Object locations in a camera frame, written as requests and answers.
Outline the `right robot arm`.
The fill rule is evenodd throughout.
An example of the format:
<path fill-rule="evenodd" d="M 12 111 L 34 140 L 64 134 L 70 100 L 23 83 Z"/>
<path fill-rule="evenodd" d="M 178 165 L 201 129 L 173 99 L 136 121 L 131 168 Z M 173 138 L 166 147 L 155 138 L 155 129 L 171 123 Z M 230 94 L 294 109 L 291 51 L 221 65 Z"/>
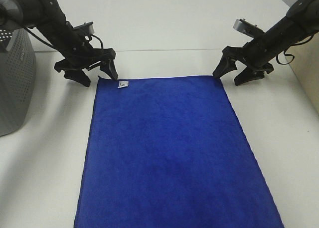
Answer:
<path fill-rule="evenodd" d="M 319 0 L 297 0 L 286 15 L 263 31 L 244 19 L 237 19 L 234 29 L 252 38 L 243 47 L 227 46 L 222 50 L 222 57 L 213 71 L 215 78 L 236 70 L 240 61 L 246 68 L 234 78 L 235 85 L 263 79 L 265 73 L 274 71 L 270 60 L 286 53 L 291 46 L 302 45 L 310 41 L 319 31 Z"/>

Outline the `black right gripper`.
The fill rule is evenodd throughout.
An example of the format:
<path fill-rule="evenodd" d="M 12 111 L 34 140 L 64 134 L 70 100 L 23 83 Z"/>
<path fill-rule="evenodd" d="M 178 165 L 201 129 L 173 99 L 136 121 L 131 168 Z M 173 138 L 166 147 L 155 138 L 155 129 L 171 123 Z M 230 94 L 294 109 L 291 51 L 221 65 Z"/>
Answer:
<path fill-rule="evenodd" d="M 274 36 L 264 34 L 254 38 L 243 47 L 227 46 L 222 50 L 222 57 L 213 71 L 214 78 L 221 78 L 225 74 L 237 69 L 236 61 L 247 67 L 234 78 L 236 86 L 264 78 L 264 71 L 268 74 L 274 71 L 269 61 L 274 57 L 272 47 Z"/>

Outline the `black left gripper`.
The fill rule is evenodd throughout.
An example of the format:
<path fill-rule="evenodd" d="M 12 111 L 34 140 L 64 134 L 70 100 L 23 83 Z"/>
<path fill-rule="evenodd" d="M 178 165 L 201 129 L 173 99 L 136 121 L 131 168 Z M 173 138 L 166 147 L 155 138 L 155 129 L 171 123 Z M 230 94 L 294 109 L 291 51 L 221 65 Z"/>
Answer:
<path fill-rule="evenodd" d="M 90 41 L 98 38 L 95 34 L 80 36 L 71 25 L 55 25 L 53 31 L 53 45 L 64 57 L 55 64 L 54 69 L 64 71 L 64 78 L 90 87 L 91 81 L 83 69 L 100 67 L 112 80 L 118 80 L 114 64 L 116 53 L 112 48 L 94 48 Z"/>

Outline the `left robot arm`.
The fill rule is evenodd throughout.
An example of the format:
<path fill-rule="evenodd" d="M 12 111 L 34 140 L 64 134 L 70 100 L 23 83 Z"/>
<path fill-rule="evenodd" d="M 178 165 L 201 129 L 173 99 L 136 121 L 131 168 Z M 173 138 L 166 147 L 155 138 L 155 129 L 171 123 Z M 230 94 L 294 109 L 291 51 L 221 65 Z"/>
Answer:
<path fill-rule="evenodd" d="M 59 51 L 64 57 L 54 69 L 64 78 L 90 86 L 84 70 L 98 67 L 112 80 L 118 79 L 112 48 L 94 48 L 92 22 L 73 27 L 57 0 L 0 0 L 0 27 L 4 30 L 24 29 L 37 40 Z"/>

